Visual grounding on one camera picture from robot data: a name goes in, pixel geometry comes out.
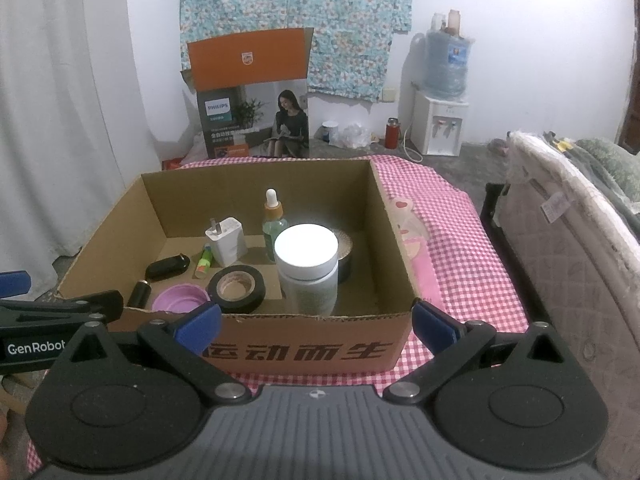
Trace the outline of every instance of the white charger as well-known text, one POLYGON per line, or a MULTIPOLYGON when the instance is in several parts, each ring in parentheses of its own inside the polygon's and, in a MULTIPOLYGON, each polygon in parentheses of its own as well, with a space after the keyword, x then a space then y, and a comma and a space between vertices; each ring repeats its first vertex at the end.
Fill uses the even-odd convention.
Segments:
POLYGON ((205 234, 211 240, 211 253, 220 267, 231 265, 247 252, 242 224, 231 216, 220 223, 212 220, 205 234))

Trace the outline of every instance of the purple lid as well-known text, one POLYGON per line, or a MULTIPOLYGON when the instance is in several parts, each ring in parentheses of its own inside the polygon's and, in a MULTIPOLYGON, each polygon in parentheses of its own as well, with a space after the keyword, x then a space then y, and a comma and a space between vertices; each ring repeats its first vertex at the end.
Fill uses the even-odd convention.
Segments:
POLYGON ((181 283, 170 286, 161 292, 151 306, 151 310, 153 312, 161 310, 185 314, 198 308, 201 304, 207 303, 207 301, 210 301, 209 295, 201 286, 193 285, 193 283, 181 283))

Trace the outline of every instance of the white plastic jar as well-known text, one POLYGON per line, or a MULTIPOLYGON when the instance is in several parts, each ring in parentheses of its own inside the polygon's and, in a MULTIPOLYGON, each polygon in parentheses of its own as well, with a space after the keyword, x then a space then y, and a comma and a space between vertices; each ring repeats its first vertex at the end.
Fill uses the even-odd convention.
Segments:
POLYGON ((290 313, 330 316, 338 298, 338 238, 326 227, 300 224, 281 232, 273 249, 290 313))

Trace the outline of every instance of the philips logo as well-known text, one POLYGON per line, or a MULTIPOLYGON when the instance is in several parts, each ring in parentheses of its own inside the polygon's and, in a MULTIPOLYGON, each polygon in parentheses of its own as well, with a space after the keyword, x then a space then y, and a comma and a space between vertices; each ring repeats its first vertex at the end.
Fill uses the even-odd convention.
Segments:
POLYGON ((231 104, 229 104, 228 98, 206 101, 204 105, 208 116, 228 114, 231 111, 231 104))
POLYGON ((53 352, 54 350, 62 350, 65 347, 64 341, 58 341, 52 343, 51 341, 45 341, 42 343, 33 342, 27 345, 15 345, 11 343, 7 346, 6 351, 9 355, 18 354, 35 354, 39 352, 53 352))

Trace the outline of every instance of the white bottle cap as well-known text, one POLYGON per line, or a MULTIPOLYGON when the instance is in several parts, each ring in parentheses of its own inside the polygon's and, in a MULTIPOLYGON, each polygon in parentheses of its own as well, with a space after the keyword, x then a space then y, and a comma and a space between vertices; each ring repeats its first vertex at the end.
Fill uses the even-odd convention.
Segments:
POLYGON ((290 278, 318 280, 338 261, 338 238, 321 225, 294 225, 278 235, 273 251, 278 268, 290 278))
POLYGON ((267 207, 277 207, 278 206, 278 197, 276 195, 275 189, 267 190, 267 207))

